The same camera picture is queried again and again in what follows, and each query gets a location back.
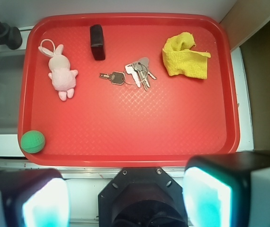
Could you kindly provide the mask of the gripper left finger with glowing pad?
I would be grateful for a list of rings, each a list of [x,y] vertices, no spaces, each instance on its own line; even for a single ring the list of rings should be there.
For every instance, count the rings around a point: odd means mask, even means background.
[[[0,170],[0,227],[67,227],[67,182],[55,169]]]

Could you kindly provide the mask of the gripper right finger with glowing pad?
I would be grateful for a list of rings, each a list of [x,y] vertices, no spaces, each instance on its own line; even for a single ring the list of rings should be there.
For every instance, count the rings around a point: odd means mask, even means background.
[[[182,188],[195,227],[270,227],[270,151],[193,156]]]

